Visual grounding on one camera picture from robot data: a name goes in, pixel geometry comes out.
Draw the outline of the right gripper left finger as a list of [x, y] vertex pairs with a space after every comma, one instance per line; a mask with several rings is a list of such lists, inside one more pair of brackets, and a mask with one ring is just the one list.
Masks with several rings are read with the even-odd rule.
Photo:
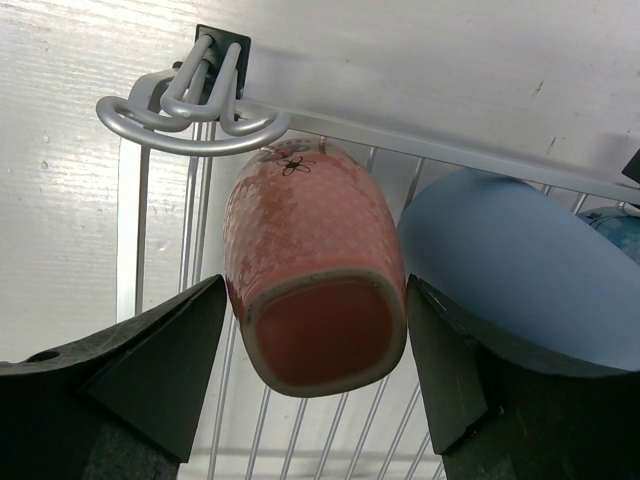
[[227, 306], [210, 277], [129, 320], [1, 366], [5, 479], [174, 479]]

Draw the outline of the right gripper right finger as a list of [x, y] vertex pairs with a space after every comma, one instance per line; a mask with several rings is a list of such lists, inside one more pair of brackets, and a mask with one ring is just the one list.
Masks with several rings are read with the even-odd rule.
[[450, 479], [635, 479], [639, 376], [560, 354], [417, 277], [408, 327], [434, 452]]

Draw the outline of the plain blue cup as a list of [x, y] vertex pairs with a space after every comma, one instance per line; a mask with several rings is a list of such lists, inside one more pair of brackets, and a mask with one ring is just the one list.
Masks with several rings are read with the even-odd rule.
[[549, 350], [639, 367], [639, 267], [530, 185], [465, 169], [424, 188], [398, 235], [408, 273]]

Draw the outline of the blue flowered mug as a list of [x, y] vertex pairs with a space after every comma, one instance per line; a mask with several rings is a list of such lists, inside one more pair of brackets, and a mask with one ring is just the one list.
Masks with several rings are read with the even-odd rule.
[[578, 214], [594, 233], [587, 233], [577, 257], [598, 272], [639, 273], [639, 211], [623, 204], [599, 207]]

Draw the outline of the orange ceramic mug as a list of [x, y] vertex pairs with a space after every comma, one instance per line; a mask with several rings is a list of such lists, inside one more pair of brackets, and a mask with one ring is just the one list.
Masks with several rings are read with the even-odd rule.
[[261, 148], [231, 192], [223, 240], [242, 340], [270, 388], [323, 397], [396, 367], [407, 338], [396, 227], [345, 150], [310, 138]]

